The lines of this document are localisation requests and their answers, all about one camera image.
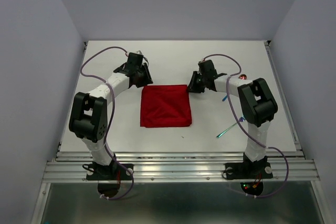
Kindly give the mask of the red cloth napkin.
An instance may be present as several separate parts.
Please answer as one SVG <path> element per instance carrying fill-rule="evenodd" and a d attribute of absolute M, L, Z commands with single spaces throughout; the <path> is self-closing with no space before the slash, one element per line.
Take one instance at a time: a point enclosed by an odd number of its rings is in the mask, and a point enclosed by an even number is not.
<path fill-rule="evenodd" d="M 191 124 L 187 85 L 151 85 L 142 89 L 141 127 L 188 127 Z"/>

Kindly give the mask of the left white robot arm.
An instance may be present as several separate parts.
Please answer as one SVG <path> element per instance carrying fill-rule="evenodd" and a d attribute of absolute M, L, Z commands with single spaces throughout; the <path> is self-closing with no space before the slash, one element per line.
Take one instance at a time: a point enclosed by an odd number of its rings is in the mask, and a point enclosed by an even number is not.
<path fill-rule="evenodd" d="M 75 94 L 69 119 L 69 130 L 85 143 L 92 156 L 92 164 L 85 167 L 89 175 L 101 174 L 106 179 L 116 175 L 116 157 L 107 144 L 116 97 L 132 86 L 141 88 L 153 83 L 146 57 L 137 52 L 129 52 L 126 56 L 127 61 L 107 80 L 83 73 L 83 67 L 80 69 L 82 76 L 102 81 L 88 93 Z"/>

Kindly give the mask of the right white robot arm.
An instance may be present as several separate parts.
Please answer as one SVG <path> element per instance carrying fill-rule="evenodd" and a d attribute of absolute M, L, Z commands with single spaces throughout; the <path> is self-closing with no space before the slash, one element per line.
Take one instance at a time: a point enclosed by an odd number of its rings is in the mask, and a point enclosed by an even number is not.
<path fill-rule="evenodd" d="M 248 123 L 248 130 L 241 128 L 247 135 L 247 146 L 243 162 L 238 165 L 227 164 L 227 170 L 248 177 L 262 172 L 270 174 L 266 142 L 270 122 L 278 111 L 277 102 L 265 79 L 236 79 L 235 75 L 218 73 L 211 60 L 203 60 L 198 63 L 198 70 L 193 72 L 187 90 L 189 93 L 203 93 L 205 89 L 225 92 L 232 112 L 234 108 L 230 96 L 239 98 L 243 117 Z"/>

